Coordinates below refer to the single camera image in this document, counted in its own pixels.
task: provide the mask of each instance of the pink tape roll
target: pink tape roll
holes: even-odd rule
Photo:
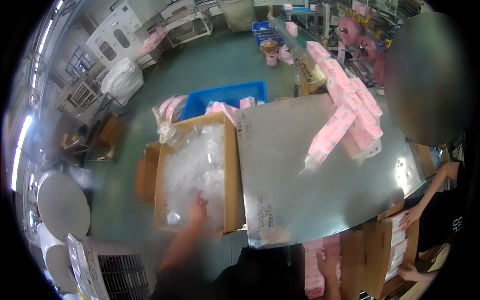
[[[276,54],[275,53],[267,53],[267,65],[269,66],[276,66]]]

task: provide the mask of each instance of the black shirt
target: black shirt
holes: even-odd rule
[[[463,164],[458,166],[457,187],[433,195],[420,217],[418,252],[449,242],[462,227],[462,218],[467,207],[467,180]],[[417,205],[422,197],[406,199],[405,208]]]
[[[301,248],[304,252],[301,244],[289,246],[291,252],[292,248]],[[286,247],[267,250],[243,248],[238,262],[226,268],[213,283],[202,282],[186,273],[160,273],[150,300],[308,300],[304,290],[304,270],[295,267],[303,267],[304,258],[299,256],[296,263],[291,263],[286,250]]]

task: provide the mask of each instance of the factory floor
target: factory floor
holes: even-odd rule
[[[294,68],[279,61],[269,67],[252,33],[216,33],[175,49],[165,61],[145,74],[145,85],[123,108],[113,108],[125,126],[115,156],[116,163],[86,163],[90,178],[91,225],[88,235],[107,241],[143,242],[161,236],[165,248],[172,235],[154,227],[152,204],[136,195],[138,161],[145,144],[158,139],[151,108],[172,95],[197,90],[265,81],[268,102],[293,96]],[[200,255],[204,272],[215,278],[234,264],[241,248],[247,246],[246,231],[207,240]]]

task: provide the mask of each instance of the clear plastic bag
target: clear plastic bag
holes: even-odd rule
[[[190,204],[198,190],[208,200],[206,225],[224,225],[224,125],[207,125],[188,133],[180,151],[166,157],[164,189],[167,221],[185,226]]]

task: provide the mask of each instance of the metal table surface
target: metal table surface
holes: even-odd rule
[[[328,94],[246,108],[236,114],[249,245],[306,242],[359,225],[422,186],[417,155],[393,122],[384,96],[381,151],[351,159],[347,134],[316,172],[302,172],[312,138],[333,115]]]

